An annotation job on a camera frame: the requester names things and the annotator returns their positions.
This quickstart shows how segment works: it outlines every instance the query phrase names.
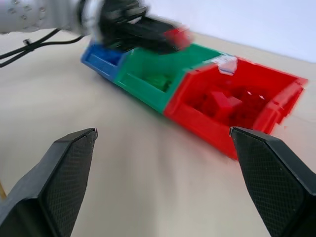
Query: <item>plastic bin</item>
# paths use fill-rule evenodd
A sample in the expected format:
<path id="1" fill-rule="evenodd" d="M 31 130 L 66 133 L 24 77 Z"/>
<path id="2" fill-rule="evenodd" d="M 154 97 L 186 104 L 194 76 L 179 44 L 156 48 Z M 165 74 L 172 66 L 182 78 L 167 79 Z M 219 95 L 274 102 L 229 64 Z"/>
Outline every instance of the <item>plastic bin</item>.
<path id="1" fill-rule="evenodd" d="M 120 53 L 91 42 L 81 58 L 81 62 L 96 71 L 104 78 L 114 81 L 124 60 L 126 53 Z"/>
<path id="2" fill-rule="evenodd" d="M 219 55 L 196 44 L 169 55 L 138 48 L 127 56 L 115 83 L 162 113 L 185 72 Z"/>
<path id="3" fill-rule="evenodd" d="M 240 58 L 232 76 L 212 64 L 186 74 L 164 115 L 237 159 L 230 127 L 270 134 L 291 112 L 307 82 Z"/>

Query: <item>black cable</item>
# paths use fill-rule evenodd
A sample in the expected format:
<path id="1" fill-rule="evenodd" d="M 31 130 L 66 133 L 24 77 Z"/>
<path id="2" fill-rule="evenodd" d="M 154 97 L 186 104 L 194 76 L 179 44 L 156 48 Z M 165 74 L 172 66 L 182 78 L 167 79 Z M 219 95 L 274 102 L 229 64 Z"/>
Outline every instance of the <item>black cable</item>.
<path id="1" fill-rule="evenodd" d="M 0 55 L 0 60 L 1 59 L 4 59 L 4 58 L 7 58 L 7 57 L 10 57 L 10 56 L 13 56 L 14 54 L 17 54 L 17 53 L 20 53 L 20 52 L 23 52 L 25 50 L 28 50 L 30 49 L 30 47 L 33 45 L 38 45 L 40 43 L 43 43 L 44 41 L 48 40 L 49 38 L 53 37 L 55 34 L 57 34 L 60 30 L 56 29 L 56 30 L 53 30 L 51 33 L 49 33 L 47 36 L 44 36 L 43 38 L 39 39 L 38 41 L 35 41 L 34 43 L 31 43 L 30 45 L 26 45 L 24 47 L 21 47 L 21 48 L 18 48 L 16 50 L 13 50 L 11 52 L 8 52 L 8 53 L 5 53 L 3 55 Z"/>
<path id="2" fill-rule="evenodd" d="M 0 68 L 3 68 L 13 62 L 15 62 L 16 60 L 22 58 L 23 56 L 25 56 L 26 54 L 34 51 L 35 49 L 37 48 L 40 48 L 40 47 L 44 47 L 44 46 L 48 46 L 48 45 L 62 45 L 62 44 L 71 44 L 71 43 L 76 43 L 78 42 L 79 40 L 81 40 L 84 36 L 80 36 L 76 39 L 73 39 L 73 40 L 69 40 L 69 41 L 52 41 L 52 42 L 42 42 L 42 43 L 32 43 L 30 45 L 27 46 L 27 50 L 24 50 L 24 52 L 14 56 L 13 58 L 5 61 L 4 63 L 1 63 L 0 64 Z"/>

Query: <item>label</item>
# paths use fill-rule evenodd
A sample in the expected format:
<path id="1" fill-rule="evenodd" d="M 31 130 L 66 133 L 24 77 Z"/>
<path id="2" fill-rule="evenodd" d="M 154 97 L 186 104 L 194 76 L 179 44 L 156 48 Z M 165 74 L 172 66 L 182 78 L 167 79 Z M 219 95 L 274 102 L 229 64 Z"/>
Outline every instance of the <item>label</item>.
<path id="1" fill-rule="evenodd" d="M 224 54 L 216 58 L 204 61 L 203 63 L 215 63 L 218 65 L 220 73 L 231 76 L 235 73 L 237 69 L 238 59 L 235 56 Z"/>

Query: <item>green bin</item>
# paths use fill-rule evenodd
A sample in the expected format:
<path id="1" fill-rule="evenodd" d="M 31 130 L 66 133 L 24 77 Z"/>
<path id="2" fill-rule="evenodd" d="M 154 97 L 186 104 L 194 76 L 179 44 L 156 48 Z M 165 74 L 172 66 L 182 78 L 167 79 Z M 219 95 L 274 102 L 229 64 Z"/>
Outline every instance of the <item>green bin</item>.
<path id="1" fill-rule="evenodd" d="M 168 55 L 137 48 L 127 56 L 114 83 L 162 113 L 185 73 L 221 54 L 197 44 Z"/>

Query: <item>red bin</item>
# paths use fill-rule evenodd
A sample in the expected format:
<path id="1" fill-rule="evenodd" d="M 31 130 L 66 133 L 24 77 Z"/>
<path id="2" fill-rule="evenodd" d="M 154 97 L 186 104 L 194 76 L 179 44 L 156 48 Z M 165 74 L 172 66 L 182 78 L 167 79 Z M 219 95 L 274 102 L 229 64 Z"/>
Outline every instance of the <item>red bin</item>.
<path id="1" fill-rule="evenodd" d="M 164 115 L 237 159 L 230 127 L 270 134 L 292 111 L 307 82 L 241 58 L 233 75 L 210 64 L 185 75 Z"/>

